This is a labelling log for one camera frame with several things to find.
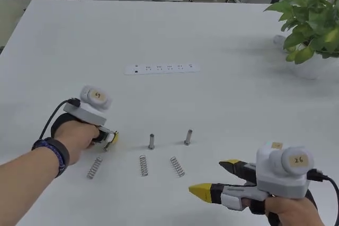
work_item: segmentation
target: cable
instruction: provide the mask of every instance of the cable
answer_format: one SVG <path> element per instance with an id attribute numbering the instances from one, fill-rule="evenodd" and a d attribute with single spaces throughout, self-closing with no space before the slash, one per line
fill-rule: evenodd
<path id="1" fill-rule="evenodd" d="M 329 181 L 333 185 L 333 187 L 335 189 L 335 193 L 337 195 L 338 212 L 337 212 L 337 220 L 335 221 L 334 226 L 338 226 L 339 225 L 339 188 L 338 188 L 337 184 L 334 182 L 334 180 L 331 179 L 330 177 L 325 176 L 324 180 Z"/>
<path id="2" fill-rule="evenodd" d="M 61 106 L 63 106 L 65 103 L 70 103 L 71 105 L 74 105 L 75 107 L 79 107 L 80 106 L 80 100 L 77 98 L 71 98 L 68 100 L 65 100 L 63 102 L 61 102 L 53 111 L 52 115 L 49 117 L 49 119 L 47 120 L 47 123 L 44 125 L 44 128 L 42 129 L 42 132 L 39 136 L 39 140 L 42 139 L 44 133 L 46 132 L 47 127 L 49 126 L 49 124 L 51 123 L 53 117 L 55 116 L 55 114 L 58 112 L 58 110 L 61 108 Z"/>
<path id="3" fill-rule="evenodd" d="M 337 219 L 335 221 L 334 226 L 339 226 L 339 188 L 338 188 L 337 184 L 334 182 L 333 179 L 324 175 L 321 171 L 319 171 L 317 169 L 309 170 L 308 173 L 307 173 L 307 179 L 312 180 L 312 181 L 317 181 L 317 182 L 322 182 L 324 180 L 327 180 L 333 185 L 333 187 L 335 189 L 335 193 L 337 195 L 337 210 L 338 210 Z"/>

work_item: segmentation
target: metal spring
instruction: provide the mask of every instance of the metal spring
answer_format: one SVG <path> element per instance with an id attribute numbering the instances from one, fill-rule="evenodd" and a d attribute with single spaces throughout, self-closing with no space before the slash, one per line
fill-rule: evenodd
<path id="1" fill-rule="evenodd" d="M 87 173 L 87 178 L 92 179 L 95 176 L 95 173 L 98 171 L 100 164 L 102 163 L 103 159 L 99 156 L 94 161 L 92 167 Z"/>
<path id="2" fill-rule="evenodd" d="M 145 155 L 141 155 L 139 157 L 139 160 L 140 160 L 141 175 L 143 177 L 146 177 L 146 176 L 148 176 L 148 168 L 147 168 L 146 156 Z"/>
<path id="3" fill-rule="evenodd" d="M 175 156 L 171 157 L 170 161 L 173 165 L 173 168 L 175 169 L 175 171 L 179 175 L 179 177 L 182 177 L 183 175 L 185 175 L 184 170 L 182 169 L 181 165 L 178 162 L 178 159 Z"/>

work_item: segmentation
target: wristband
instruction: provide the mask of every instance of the wristband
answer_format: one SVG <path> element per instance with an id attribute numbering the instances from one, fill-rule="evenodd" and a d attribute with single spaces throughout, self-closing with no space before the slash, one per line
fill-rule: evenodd
<path id="1" fill-rule="evenodd" d="M 53 151 L 59 160 L 59 173 L 56 176 L 60 176 L 68 167 L 69 164 L 69 152 L 64 144 L 53 138 L 46 138 L 44 140 L 38 140 L 34 143 L 32 150 L 36 148 L 45 147 Z"/>

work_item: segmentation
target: hand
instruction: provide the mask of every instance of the hand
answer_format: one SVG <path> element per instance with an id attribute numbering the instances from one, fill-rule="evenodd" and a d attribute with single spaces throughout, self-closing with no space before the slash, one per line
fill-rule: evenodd
<path id="1" fill-rule="evenodd" d="M 250 203 L 248 199 L 243 200 L 245 206 Z M 269 212 L 277 214 L 282 226 L 324 226 L 317 209 L 307 198 L 291 200 L 270 197 L 265 200 L 265 210 L 266 215 Z"/>
<path id="2" fill-rule="evenodd" d="M 91 145 L 92 139 L 99 136 L 99 130 L 94 125 L 84 124 L 77 121 L 69 121 L 62 124 L 54 137 L 65 145 L 69 152 L 69 165 L 75 164 L 81 151 Z"/>

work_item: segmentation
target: power strip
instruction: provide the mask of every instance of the power strip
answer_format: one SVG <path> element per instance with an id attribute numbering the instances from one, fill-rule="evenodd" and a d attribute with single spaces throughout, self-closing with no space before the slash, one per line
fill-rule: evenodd
<path id="1" fill-rule="evenodd" d="M 173 74 L 195 73 L 200 67 L 195 64 L 157 64 L 157 65 L 134 65 L 125 69 L 126 75 L 139 74 Z"/>

